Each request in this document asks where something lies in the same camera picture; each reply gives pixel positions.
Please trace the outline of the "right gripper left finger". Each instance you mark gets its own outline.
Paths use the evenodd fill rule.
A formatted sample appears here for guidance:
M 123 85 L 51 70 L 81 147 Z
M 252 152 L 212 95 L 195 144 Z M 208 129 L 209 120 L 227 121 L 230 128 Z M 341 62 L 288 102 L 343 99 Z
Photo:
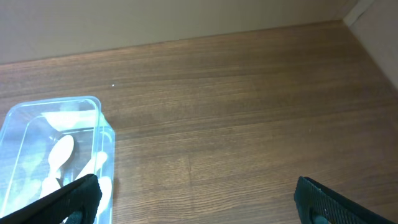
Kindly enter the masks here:
M 1 218 L 2 224 L 93 224 L 102 192 L 98 177 L 88 174 L 36 202 Z

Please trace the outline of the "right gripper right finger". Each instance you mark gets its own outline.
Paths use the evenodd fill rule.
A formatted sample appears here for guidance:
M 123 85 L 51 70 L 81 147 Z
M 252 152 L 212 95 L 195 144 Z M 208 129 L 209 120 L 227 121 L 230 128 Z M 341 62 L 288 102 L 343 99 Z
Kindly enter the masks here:
M 302 224 L 394 224 L 309 177 L 298 178 L 294 201 Z

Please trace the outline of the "white spoon with long handle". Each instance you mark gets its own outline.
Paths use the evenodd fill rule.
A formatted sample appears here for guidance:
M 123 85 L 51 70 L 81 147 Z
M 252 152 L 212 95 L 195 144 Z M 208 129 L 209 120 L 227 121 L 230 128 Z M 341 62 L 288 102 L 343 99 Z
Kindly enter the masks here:
M 102 192 L 101 200 L 96 212 L 96 217 L 100 216 L 108 207 L 111 195 L 113 192 L 112 180 L 108 176 L 104 176 L 98 179 L 99 187 Z

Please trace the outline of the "yellow plastic spoon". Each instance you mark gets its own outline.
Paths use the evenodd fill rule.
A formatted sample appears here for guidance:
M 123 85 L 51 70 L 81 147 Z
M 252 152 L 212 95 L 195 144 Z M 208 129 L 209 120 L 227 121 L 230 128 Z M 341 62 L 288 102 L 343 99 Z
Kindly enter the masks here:
M 76 176 L 76 180 L 82 178 L 88 174 L 96 174 L 99 171 L 103 164 L 108 159 L 108 155 L 105 152 L 98 152 L 95 157 L 92 157 L 88 163 L 84 166 L 84 168 L 80 171 L 80 173 Z

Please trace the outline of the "white plastic spoon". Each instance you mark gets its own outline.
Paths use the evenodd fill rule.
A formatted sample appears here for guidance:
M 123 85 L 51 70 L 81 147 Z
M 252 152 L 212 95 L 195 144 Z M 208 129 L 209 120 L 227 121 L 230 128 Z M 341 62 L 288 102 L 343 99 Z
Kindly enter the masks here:
M 69 160 L 74 148 L 74 139 L 71 135 L 60 138 L 48 156 L 49 172 L 42 181 L 39 198 L 43 198 L 61 188 L 62 166 Z

